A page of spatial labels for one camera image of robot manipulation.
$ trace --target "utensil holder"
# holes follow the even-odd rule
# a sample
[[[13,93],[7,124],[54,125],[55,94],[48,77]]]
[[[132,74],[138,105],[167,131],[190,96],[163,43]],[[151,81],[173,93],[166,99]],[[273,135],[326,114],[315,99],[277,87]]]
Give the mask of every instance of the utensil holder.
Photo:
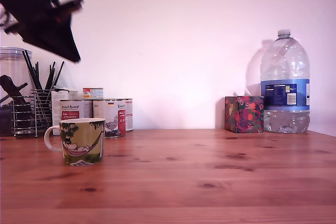
[[[26,134],[35,134],[45,132],[52,126],[51,114],[51,90],[31,91],[32,95],[22,96],[26,100],[26,104],[12,103],[13,114],[13,133],[14,136]]]

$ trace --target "bottle cap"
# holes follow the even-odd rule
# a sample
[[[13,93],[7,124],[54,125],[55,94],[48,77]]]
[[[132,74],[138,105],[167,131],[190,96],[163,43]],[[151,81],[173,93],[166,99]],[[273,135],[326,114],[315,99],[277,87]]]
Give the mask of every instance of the bottle cap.
[[[290,34],[290,29],[283,29],[278,31],[278,36],[284,34]]]

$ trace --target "red label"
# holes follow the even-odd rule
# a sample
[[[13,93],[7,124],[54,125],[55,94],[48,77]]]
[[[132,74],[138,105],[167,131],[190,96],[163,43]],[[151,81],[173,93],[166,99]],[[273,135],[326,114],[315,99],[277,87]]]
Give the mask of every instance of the red label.
[[[118,111],[118,130],[120,131],[120,135],[126,134],[126,110]]]
[[[79,111],[62,111],[61,120],[79,118]]]

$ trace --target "can label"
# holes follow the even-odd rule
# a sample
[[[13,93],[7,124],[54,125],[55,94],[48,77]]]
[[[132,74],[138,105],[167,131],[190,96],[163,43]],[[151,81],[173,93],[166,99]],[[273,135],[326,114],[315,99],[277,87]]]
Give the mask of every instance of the can label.
[[[105,137],[119,137],[126,134],[125,101],[93,101],[93,116],[105,119]]]
[[[62,120],[79,118],[79,111],[62,111]]]
[[[133,102],[126,100],[126,131],[133,130]]]
[[[118,111],[118,130],[120,131],[120,135],[126,134],[126,111],[119,110]]]
[[[90,89],[90,88],[83,88],[83,97],[84,98],[103,98],[103,89]]]
[[[60,101],[61,120],[92,117],[92,101]]]

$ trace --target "mug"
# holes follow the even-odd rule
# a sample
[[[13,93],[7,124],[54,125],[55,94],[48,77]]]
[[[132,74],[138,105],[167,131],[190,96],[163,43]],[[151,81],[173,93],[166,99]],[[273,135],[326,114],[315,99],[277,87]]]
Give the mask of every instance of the mug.
[[[62,148],[51,145],[50,131],[60,131]],[[63,153],[66,164],[71,166],[93,165],[103,158],[105,119],[80,118],[61,120],[59,126],[47,129],[44,135],[46,146],[56,152]]]

